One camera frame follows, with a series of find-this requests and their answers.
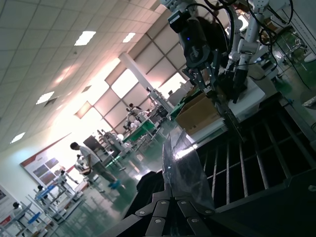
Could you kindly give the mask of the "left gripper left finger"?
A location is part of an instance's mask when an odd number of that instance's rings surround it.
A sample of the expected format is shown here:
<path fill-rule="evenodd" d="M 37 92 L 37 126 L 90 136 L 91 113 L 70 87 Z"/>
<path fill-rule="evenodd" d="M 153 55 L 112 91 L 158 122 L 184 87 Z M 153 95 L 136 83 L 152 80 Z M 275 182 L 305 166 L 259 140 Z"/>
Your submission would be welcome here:
<path fill-rule="evenodd" d="M 135 214 L 121 220 L 102 233 L 101 237 L 161 237 L 167 219 L 170 201 L 152 202 Z"/>

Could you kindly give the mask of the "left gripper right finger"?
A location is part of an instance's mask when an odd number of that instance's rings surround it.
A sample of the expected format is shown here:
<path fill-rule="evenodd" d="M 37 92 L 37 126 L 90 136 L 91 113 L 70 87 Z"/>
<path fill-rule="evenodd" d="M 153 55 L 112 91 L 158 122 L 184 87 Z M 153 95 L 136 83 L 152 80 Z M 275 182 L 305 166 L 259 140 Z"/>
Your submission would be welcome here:
<path fill-rule="evenodd" d="M 208 218 L 215 210 L 190 199 L 173 199 L 172 235 L 176 237 L 212 237 Z"/>

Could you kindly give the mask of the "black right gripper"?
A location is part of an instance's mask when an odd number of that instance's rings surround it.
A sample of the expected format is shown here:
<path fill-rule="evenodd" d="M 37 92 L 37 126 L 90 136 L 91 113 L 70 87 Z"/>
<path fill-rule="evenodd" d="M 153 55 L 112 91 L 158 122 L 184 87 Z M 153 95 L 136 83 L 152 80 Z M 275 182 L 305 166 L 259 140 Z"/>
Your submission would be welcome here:
<path fill-rule="evenodd" d="M 209 93 L 210 99 L 217 99 L 216 85 L 221 59 L 219 49 L 211 50 L 200 22 L 195 19 L 186 20 L 178 36 L 187 65 L 182 72 L 193 86 L 205 94 Z"/>

